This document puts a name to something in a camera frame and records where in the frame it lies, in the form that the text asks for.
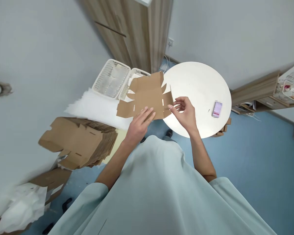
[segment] white wall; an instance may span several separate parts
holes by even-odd
[[[217,70],[230,89],[294,62],[294,0],[175,0],[166,54]],[[294,122],[294,109],[278,111]]]
[[[0,215],[14,185],[54,163],[38,145],[54,118],[90,87],[110,58],[78,1],[0,0]]]

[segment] light green shirt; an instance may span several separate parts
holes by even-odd
[[[175,142],[140,144],[108,192],[85,188],[49,235],[275,234],[224,177],[208,183]]]

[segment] sleeve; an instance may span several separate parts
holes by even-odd
[[[108,187],[103,183],[88,185],[58,220],[49,235],[81,234],[107,194]]]
[[[255,234],[276,233],[260,217],[228,178],[220,177],[209,183],[224,201],[242,218]]]

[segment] white plastic bag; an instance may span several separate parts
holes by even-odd
[[[44,213],[47,187],[25,183],[15,188],[9,208],[0,220],[0,234],[24,230]]]

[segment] person's left hand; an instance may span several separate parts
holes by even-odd
[[[145,107],[133,118],[133,121],[128,128],[126,137],[123,140],[124,143],[132,147],[136,147],[136,145],[144,138],[149,124],[156,115],[156,113],[153,112],[153,114],[146,120],[153,110],[154,108],[148,109],[148,107]]]

